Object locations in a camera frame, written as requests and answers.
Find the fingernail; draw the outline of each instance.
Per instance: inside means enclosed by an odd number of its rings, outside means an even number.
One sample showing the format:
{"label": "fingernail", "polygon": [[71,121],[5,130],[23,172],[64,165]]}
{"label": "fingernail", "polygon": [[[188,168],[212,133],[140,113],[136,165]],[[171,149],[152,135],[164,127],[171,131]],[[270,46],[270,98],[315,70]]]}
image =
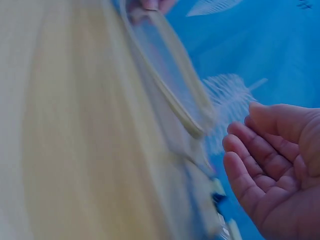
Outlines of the fingernail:
{"label": "fingernail", "polygon": [[147,10],[158,10],[159,5],[157,0],[144,0],[143,7]]}

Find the transparent lid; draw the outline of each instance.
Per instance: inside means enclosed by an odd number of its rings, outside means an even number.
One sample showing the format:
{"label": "transparent lid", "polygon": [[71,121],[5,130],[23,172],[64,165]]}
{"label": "transparent lid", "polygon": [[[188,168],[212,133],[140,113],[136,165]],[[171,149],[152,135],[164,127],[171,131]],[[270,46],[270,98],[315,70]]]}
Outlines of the transparent lid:
{"label": "transparent lid", "polygon": [[144,14],[139,1],[127,1],[126,11],[126,17],[143,54],[185,111],[200,124],[203,121],[201,112],[159,31]]}

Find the blurry object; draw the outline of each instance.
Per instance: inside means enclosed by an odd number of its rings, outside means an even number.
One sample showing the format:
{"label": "blurry object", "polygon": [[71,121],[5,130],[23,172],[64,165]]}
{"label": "blurry object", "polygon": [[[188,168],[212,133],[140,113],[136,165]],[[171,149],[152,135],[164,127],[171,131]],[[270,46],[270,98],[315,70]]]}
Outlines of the blurry object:
{"label": "blurry object", "polygon": [[235,220],[231,219],[228,222],[228,228],[231,235],[231,240],[242,240],[238,225]]}
{"label": "blurry object", "polygon": [[[220,232],[208,176],[187,159],[203,161],[201,138],[186,131],[162,79],[155,82],[131,44],[108,0],[50,3],[22,125],[22,206],[33,240],[196,240]],[[170,136],[185,148],[170,147]]]}

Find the palm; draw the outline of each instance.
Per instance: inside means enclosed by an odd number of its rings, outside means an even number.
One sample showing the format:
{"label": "palm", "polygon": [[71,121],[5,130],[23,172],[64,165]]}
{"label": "palm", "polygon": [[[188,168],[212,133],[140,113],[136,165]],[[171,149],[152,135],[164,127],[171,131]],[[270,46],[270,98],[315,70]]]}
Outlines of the palm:
{"label": "palm", "polygon": [[301,146],[261,132],[250,117],[231,124],[228,133],[228,178],[260,232],[272,240],[319,239],[320,179],[309,174]]}

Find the cream object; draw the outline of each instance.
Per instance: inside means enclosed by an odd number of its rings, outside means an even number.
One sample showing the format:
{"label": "cream object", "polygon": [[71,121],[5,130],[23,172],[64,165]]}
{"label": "cream object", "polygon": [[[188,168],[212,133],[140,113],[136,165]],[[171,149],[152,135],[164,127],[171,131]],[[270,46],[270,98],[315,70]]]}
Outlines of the cream object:
{"label": "cream object", "polygon": [[[211,185],[168,150],[122,22],[109,7],[107,21],[95,3],[60,0],[47,8],[31,73],[24,73],[24,116],[14,108],[16,121],[23,119],[16,181],[24,194],[1,202],[19,206],[4,213],[12,217],[12,239],[194,239],[185,168],[200,186],[195,197],[207,231],[219,228]],[[167,106],[156,110],[183,141]]]}

